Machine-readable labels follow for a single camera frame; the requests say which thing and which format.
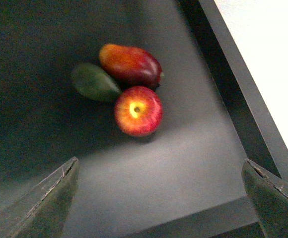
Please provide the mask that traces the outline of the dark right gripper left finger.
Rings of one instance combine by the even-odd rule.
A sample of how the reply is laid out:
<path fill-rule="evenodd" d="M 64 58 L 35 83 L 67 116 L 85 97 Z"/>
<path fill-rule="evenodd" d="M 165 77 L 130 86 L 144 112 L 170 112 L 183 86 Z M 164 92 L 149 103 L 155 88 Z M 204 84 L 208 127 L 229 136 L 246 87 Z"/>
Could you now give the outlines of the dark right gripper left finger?
<path fill-rule="evenodd" d="M 79 160 L 72 157 L 0 211 L 0 238 L 59 238 L 77 189 Z"/>

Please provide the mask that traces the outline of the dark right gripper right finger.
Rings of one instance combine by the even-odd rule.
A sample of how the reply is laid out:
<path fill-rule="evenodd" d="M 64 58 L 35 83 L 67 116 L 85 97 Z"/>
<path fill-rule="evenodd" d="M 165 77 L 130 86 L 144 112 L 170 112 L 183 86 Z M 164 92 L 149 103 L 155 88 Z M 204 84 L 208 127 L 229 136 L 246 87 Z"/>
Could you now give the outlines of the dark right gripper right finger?
<path fill-rule="evenodd" d="M 251 160 L 241 174 L 264 236 L 288 238 L 288 182 Z"/>

